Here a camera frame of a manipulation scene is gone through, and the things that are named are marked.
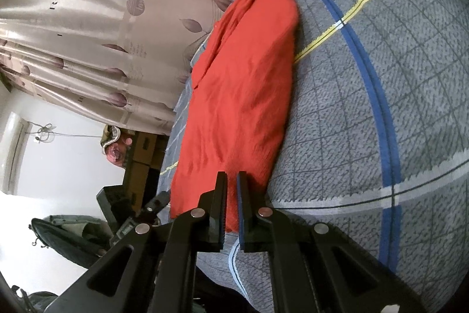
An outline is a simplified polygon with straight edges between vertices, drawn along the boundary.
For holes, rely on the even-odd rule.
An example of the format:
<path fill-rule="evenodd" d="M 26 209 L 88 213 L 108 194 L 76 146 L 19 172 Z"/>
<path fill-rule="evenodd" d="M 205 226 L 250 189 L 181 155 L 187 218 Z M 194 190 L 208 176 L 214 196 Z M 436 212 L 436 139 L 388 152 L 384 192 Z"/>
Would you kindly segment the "hanging patterned cloth bag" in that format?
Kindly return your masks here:
<path fill-rule="evenodd" d="M 133 131 L 105 125 L 100 146 L 104 156 L 112 165 L 124 168 L 133 140 Z"/>

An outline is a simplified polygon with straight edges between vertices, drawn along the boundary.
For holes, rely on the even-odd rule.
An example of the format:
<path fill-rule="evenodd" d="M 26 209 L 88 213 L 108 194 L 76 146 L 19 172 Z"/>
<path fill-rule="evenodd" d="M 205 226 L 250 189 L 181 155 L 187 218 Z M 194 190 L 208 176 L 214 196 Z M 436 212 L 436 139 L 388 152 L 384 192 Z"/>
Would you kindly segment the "grey plaid bed sheet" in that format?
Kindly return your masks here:
<path fill-rule="evenodd" d="M 428 312 L 468 274 L 468 0 L 297 0 L 269 202 L 340 228 Z"/>

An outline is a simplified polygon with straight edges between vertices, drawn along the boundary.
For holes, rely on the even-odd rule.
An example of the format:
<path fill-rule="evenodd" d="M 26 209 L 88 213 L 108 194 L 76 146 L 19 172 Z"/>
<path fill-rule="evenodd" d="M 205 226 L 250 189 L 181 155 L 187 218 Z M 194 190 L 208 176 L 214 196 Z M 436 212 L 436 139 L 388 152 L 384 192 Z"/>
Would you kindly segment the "beige leaf print curtain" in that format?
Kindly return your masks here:
<path fill-rule="evenodd" d="M 191 59 L 234 0 L 1 0 L 1 73 L 95 121 L 169 134 Z"/>

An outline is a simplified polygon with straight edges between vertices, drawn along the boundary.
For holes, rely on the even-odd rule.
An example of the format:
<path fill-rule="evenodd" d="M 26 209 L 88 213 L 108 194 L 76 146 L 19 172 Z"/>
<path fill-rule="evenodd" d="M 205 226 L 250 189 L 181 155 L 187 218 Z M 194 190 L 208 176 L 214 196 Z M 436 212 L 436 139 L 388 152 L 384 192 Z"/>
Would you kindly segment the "dark green jacket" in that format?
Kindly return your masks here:
<path fill-rule="evenodd" d="M 43 247 L 53 249 L 72 263 L 89 269 L 111 248 L 113 233 L 101 219 L 88 215 L 49 215 L 34 218 L 29 229 Z"/>

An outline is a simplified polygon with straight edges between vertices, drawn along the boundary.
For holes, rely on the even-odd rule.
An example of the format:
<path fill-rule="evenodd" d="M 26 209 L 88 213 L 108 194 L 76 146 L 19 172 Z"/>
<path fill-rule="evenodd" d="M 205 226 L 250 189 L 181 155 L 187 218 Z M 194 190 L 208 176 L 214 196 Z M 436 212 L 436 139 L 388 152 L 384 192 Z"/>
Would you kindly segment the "red small garment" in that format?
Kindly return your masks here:
<path fill-rule="evenodd" d="M 170 189 L 170 215 L 227 175 L 226 227 L 239 226 L 236 177 L 261 197 L 284 140 L 299 12 L 295 0 L 234 0 L 192 69 L 192 97 Z"/>

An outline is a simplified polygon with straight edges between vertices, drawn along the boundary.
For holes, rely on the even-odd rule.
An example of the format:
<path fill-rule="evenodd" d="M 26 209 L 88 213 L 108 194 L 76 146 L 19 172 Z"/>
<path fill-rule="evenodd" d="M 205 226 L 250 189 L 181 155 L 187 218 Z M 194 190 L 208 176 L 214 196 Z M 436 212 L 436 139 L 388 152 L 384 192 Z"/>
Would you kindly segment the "brown wooden cabinet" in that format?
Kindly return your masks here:
<path fill-rule="evenodd" d="M 157 194 L 159 174 L 169 137 L 137 132 L 133 137 L 125 166 L 123 187 L 125 197 L 138 213 Z"/>

